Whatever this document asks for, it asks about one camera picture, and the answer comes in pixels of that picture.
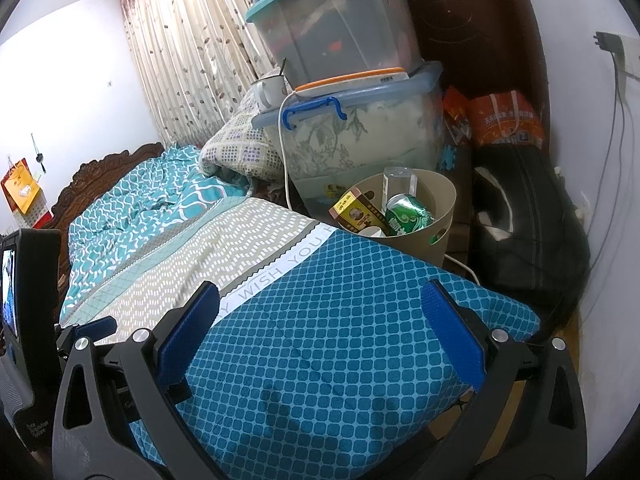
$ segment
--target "carved wooden headboard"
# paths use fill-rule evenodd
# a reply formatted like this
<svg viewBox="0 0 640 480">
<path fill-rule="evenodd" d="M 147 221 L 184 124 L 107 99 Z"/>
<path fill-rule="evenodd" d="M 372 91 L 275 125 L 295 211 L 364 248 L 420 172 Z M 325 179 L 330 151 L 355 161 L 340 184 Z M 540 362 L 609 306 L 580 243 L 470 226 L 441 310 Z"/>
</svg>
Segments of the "carved wooden headboard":
<svg viewBox="0 0 640 480">
<path fill-rule="evenodd" d="M 80 166 L 71 184 L 60 192 L 58 202 L 51 208 L 53 219 L 44 226 L 45 229 L 59 229 L 62 232 L 62 246 L 58 264 L 58 306 L 54 311 L 56 320 L 58 320 L 60 307 L 69 288 L 69 273 L 71 271 L 67 241 L 69 224 L 140 162 L 159 156 L 162 152 L 164 152 L 164 148 L 160 142 L 157 142 L 145 144 L 133 154 L 125 150 L 122 153 L 111 153 L 103 160 L 92 160 Z"/>
</svg>

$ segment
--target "white mug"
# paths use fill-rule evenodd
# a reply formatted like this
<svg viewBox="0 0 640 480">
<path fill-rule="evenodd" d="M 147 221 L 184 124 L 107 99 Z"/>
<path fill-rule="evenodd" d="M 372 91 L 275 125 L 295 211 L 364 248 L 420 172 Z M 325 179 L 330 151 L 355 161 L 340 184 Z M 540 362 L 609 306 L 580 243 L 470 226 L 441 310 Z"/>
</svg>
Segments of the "white mug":
<svg viewBox="0 0 640 480">
<path fill-rule="evenodd" d="M 258 110 L 270 112 L 277 110 L 287 97 L 287 86 L 283 75 L 272 75 L 258 79 L 253 84 L 255 100 L 258 101 Z"/>
</svg>

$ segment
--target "orange shopping bag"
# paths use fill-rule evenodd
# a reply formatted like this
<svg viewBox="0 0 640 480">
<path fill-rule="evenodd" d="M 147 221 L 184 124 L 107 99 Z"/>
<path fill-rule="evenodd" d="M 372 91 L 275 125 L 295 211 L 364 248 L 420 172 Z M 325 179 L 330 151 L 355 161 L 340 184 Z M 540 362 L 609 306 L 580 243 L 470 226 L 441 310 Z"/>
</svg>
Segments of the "orange shopping bag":
<svg viewBox="0 0 640 480">
<path fill-rule="evenodd" d="M 23 214 L 27 213 L 40 191 L 40 186 L 22 161 L 14 166 L 11 175 L 2 185 Z"/>
<path fill-rule="evenodd" d="M 476 146 L 507 142 L 542 148 L 545 142 L 545 132 L 533 107 L 515 90 L 473 99 L 467 112 Z"/>
</svg>

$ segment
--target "bedsheet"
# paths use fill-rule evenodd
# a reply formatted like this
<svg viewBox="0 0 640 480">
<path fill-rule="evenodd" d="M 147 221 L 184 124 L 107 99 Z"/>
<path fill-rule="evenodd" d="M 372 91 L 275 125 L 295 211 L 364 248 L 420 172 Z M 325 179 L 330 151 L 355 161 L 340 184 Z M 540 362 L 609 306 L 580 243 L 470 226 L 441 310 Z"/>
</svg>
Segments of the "bedsheet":
<svg viewBox="0 0 640 480">
<path fill-rule="evenodd" d="M 71 223 L 72 269 L 61 320 L 118 264 L 169 226 L 193 218 L 221 198 L 247 194 L 244 176 L 229 172 L 225 181 L 202 175 L 199 154 L 193 146 L 172 146 L 142 162 Z"/>
<path fill-rule="evenodd" d="M 155 238 L 69 322 L 111 315 L 125 339 L 203 280 L 220 313 L 177 409 L 233 480 L 356 479 L 467 388 L 420 306 L 439 279 L 489 328 L 535 332 L 524 304 L 386 246 L 255 198 L 221 200 Z M 143 454 L 162 462 L 143 424 Z"/>
</svg>

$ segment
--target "pillow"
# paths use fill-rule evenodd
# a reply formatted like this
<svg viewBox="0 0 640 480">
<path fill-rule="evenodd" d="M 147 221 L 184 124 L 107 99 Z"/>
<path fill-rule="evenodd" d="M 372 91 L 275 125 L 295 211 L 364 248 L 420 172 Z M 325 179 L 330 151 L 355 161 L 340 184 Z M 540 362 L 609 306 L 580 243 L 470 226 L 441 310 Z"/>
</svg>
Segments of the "pillow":
<svg viewBox="0 0 640 480">
<path fill-rule="evenodd" d="M 238 111 L 202 148 L 198 161 L 203 174 L 213 176 L 221 168 L 228 168 L 269 182 L 284 181 L 284 167 L 278 152 L 264 130 L 256 130 L 251 124 L 257 114 L 258 103 L 253 90 L 249 90 Z"/>
</svg>

